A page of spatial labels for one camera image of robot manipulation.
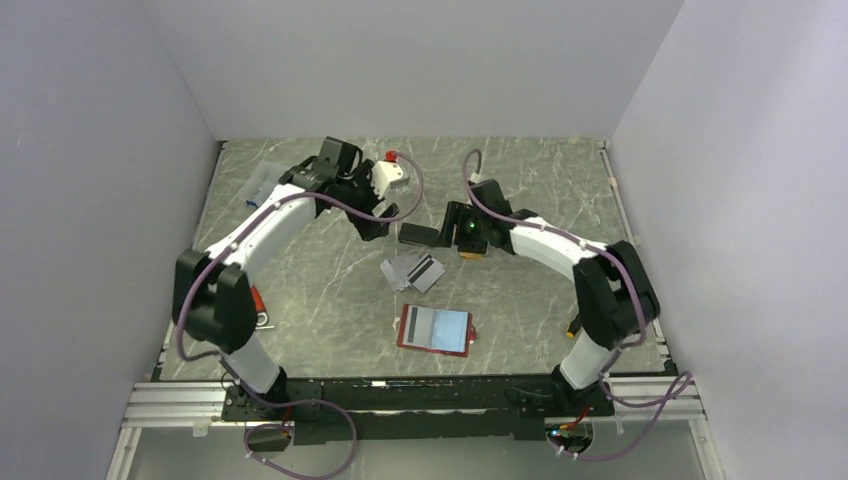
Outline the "black card holder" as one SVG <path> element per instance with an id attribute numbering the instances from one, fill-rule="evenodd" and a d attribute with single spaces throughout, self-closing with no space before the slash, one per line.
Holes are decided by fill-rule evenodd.
<path id="1" fill-rule="evenodd" d="M 440 231 L 423 225 L 403 223 L 399 228 L 397 240 L 407 245 L 438 247 Z"/>

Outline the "single white stripe card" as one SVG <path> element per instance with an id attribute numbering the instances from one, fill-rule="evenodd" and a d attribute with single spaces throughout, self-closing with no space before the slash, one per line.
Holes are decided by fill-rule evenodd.
<path id="1" fill-rule="evenodd" d="M 404 346 L 429 348 L 433 335 L 435 310 L 406 305 L 400 343 Z"/>

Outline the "orange card stack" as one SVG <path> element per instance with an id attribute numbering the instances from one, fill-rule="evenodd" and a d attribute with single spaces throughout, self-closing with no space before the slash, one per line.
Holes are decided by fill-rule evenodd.
<path id="1" fill-rule="evenodd" d="M 465 260 L 482 259 L 486 255 L 485 251 L 463 251 L 463 250 L 459 250 L 458 253 L 459 253 L 459 256 L 461 258 L 465 259 Z"/>

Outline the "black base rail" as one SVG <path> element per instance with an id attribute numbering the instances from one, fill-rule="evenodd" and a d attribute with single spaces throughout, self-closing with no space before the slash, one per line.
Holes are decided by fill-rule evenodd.
<path id="1" fill-rule="evenodd" d="M 610 418 L 611 400 L 596 387 L 564 394 L 548 374 L 389 378 L 293 378 L 290 410 L 271 409 L 241 388 L 226 387 L 222 419 L 287 420 L 296 445 L 347 440 L 510 437 L 543 440 L 575 420 Z"/>

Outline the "red leather wallet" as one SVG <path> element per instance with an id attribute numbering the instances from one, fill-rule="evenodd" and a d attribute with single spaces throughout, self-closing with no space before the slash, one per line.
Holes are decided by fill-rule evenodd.
<path id="1" fill-rule="evenodd" d="M 431 346 L 420 348 L 401 345 L 400 336 L 406 305 L 412 304 L 403 306 L 397 321 L 396 345 L 399 348 L 461 358 L 469 355 L 470 346 L 475 342 L 477 333 L 473 325 L 473 316 L 466 311 L 432 308 L 435 310 L 435 316 Z"/>

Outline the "aluminium frame rail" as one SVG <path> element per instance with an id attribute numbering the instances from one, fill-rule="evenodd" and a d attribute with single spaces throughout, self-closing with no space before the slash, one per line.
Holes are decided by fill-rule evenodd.
<path id="1" fill-rule="evenodd" d="M 707 425 L 707 414 L 693 381 L 673 376 L 614 375 L 605 381 L 612 393 L 615 413 L 599 421 L 612 421 L 622 433 L 627 422 L 649 421 L 659 410 L 660 421 L 685 421 L 689 425 L 701 468 L 708 479 L 723 479 L 721 465 Z M 136 448 L 145 429 L 188 428 L 202 437 L 213 428 L 251 428 L 264 423 L 292 426 L 287 420 L 258 423 L 222 419 L 226 387 L 230 381 L 148 382 L 134 385 L 123 417 L 119 439 L 107 473 L 110 479 L 129 476 Z"/>

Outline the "red utility knife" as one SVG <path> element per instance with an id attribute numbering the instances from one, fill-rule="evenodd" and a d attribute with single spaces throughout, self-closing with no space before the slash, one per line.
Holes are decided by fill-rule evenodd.
<path id="1" fill-rule="evenodd" d="M 258 330 L 272 329 L 273 325 L 270 323 L 270 317 L 268 315 L 267 308 L 259 290 L 255 285 L 251 287 L 251 294 L 256 308 L 256 328 Z"/>

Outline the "clear plastic organizer box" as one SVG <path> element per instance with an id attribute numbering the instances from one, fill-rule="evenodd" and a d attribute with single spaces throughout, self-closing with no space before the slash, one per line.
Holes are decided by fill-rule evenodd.
<path id="1" fill-rule="evenodd" d="M 261 161 L 244 182 L 237 197 L 248 207 L 260 207 L 289 169 L 289 165 Z"/>

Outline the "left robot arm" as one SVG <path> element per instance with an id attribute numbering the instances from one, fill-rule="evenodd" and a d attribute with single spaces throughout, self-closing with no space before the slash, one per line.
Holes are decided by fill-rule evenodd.
<path id="1" fill-rule="evenodd" d="M 403 219 L 396 204 L 375 211 L 405 172 L 395 158 L 376 161 L 347 141 L 327 137 L 318 154 L 285 171 L 256 210 L 204 250 L 188 248 L 175 264 L 173 345 L 185 362 L 216 357 L 264 420 L 289 400 L 288 376 L 259 339 L 252 287 L 266 263 L 323 212 L 345 212 L 360 238 L 384 237 Z"/>

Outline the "yellow black screwdriver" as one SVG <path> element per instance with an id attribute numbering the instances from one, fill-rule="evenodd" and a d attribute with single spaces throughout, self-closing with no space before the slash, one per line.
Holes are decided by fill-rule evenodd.
<path id="1" fill-rule="evenodd" d="M 568 324 L 568 327 L 567 327 L 567 330 L 566 330 L 566 336 L 569 339 L 574 339 L 574 338 L 577 337 L 577 335 L 579 334 L 581 329 L 582 329 L 582 321 L 581 321 L 580 315 L 576 315 L 573 318 L 573 320 Z"/>

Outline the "white magnetic stripe card stack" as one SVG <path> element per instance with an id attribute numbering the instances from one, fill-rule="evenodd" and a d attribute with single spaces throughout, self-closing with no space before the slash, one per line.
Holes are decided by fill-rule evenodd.
<path id="1" fill-rule="evenodd" d="M 384 260 L 380 271 L 395 293 L 409 288 L 426 293 L 444 275 L 445 268 L 433 255 L 425 254 Z"/>

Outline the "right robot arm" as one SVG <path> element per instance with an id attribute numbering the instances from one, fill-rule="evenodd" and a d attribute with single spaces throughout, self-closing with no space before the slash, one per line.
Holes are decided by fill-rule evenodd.
<path id="1" fill-rule="evenodd" d="M 534 260 L 574 285 L 581 330 L 554 369 L 557 383 L 550 391 L 555 409 L 574 415 L 588 404 L 589 388 L 609 370 L 615 354 L 641 340 L 661 312 L 641 258 L 627 241 L 589 241 L 531 210 L 513 210 L 493 179 L 470 182 L 467 192 L 467 202 L 447 204 L 438 246 L 463 253 L 500 249 Z"/>

